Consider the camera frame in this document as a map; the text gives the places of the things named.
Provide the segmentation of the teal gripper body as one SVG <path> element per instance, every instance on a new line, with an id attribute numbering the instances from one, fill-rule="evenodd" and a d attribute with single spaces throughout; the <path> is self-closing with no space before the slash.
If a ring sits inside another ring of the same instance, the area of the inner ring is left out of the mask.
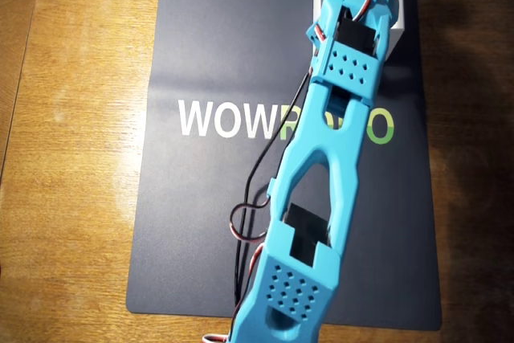
<path id="1" fill-rule="evenodd" d="M 398 20 L 398 13 L 398 0 L 373 0 L 373 18 L 377 25 L 384 19 L 391 29 Z"/>

